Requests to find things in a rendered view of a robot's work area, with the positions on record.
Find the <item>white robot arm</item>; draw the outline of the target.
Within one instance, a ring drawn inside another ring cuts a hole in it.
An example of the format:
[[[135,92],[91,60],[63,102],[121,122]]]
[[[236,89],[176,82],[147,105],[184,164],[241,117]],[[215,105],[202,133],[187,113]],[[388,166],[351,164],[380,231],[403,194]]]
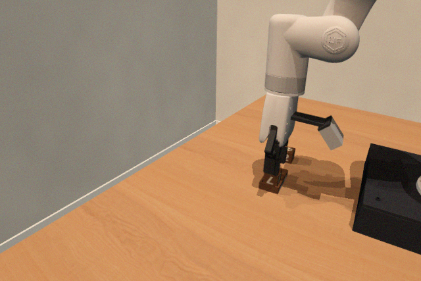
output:
[[[309,58],[328,63],[350,59],[359,46],[360,27],[375,2],[330,0],[322,16],[272,16],[268,29],[265,88],[279,93],[302,93]],[[318,126],[330,150],[343,145],[344,135],[332,115],[322,118],[295,111],[291,120]]]

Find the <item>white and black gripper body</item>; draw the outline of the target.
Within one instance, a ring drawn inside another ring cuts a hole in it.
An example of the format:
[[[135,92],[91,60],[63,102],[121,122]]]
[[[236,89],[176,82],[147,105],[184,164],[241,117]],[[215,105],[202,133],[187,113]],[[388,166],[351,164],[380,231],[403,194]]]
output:
[[[262,143],[268,138],[271,125],[278,127],[276,141],[279,146],[285,145],[293,132],[295,121],[291,120],[291,116],[297,111],[299,96],[302,93],[279,93],[271,91],[264,87],[267,91],[262,112],[262,120],[260,125],[259,141]]]

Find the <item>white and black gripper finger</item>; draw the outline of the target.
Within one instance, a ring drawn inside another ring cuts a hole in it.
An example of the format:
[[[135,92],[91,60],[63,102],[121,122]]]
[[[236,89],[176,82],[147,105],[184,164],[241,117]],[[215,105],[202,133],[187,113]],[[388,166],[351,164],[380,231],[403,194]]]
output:
[[[287,142],[285,143],[285,145],[282,146],[282,149],[281,149],[281,153],[280,153],[281,164],[285,164],[285,161],[286,161],[288,147],[285,147],[285,146],[288,145],[288,141],[289,141],[289,139],[287,140]],[[274,150],[276,150],[276,152],[277,152],[277,147],[274,147]]]
[[[268,140],[266,142],[266,147],[264,150],[265,158],[263,172],[274,176],[279,175],[281,162],[280,153],[282,149],[282,147],[278,145],[279,143],[275,142],[277,131],[278,127],[275,125],[271,125],[270,133],[268,135]],[[278,148],[277,152],[276,150],[274,150],[274,147]]]

